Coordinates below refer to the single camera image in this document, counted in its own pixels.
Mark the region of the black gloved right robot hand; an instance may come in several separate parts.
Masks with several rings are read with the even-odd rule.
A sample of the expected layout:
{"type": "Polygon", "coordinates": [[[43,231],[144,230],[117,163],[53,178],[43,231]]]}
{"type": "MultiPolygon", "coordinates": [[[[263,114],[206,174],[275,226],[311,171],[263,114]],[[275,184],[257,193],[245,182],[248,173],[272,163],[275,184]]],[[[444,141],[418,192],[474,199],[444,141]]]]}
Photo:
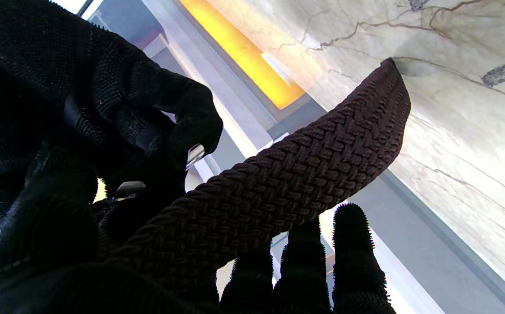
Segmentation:
{"type": "Polygon", "coordinates": [[[223,130],[203,84],[48,0],[0,0],[0,224],[43,143],[83,155],[108,195],[181,195],[188,153],[223,130]]]}

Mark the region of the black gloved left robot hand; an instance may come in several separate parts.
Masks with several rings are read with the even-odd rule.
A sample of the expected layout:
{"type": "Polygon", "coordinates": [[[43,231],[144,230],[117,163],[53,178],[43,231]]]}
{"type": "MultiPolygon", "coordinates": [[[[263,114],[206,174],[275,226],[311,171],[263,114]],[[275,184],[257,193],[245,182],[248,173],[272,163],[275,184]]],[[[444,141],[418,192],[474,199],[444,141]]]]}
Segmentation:
{"type": "Polygon", "coordinates": [[[61,148],[41,151],[0,227],[0,314],[393,314],[386,278],[356,204],[334,215],[334,291],[326,284],[317,218],[289,232],[280,280],[270,244],[241,254],[218,298],[213,280],[187,295],[98,261],[89,165],[61,148]]]}

